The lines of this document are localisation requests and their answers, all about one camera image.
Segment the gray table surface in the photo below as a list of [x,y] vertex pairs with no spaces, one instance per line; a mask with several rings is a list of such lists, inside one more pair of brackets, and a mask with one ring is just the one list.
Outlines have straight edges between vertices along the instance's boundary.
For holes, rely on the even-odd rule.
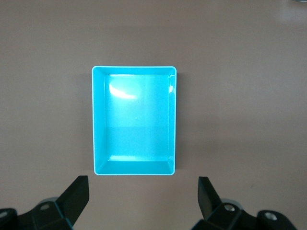
[[[94,65],[177,68],[173,176],[93,172]],[[189,230],[198,176],[250,214],[307,216],[307,3],[0,2],[0,207],[88,175],[76,230]]]

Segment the blue tray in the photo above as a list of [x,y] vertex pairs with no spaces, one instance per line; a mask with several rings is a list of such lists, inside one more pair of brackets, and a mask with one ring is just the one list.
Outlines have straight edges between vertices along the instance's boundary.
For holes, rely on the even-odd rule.
[[174,174],[176,78],[171,66],[93,67],[97,175]]

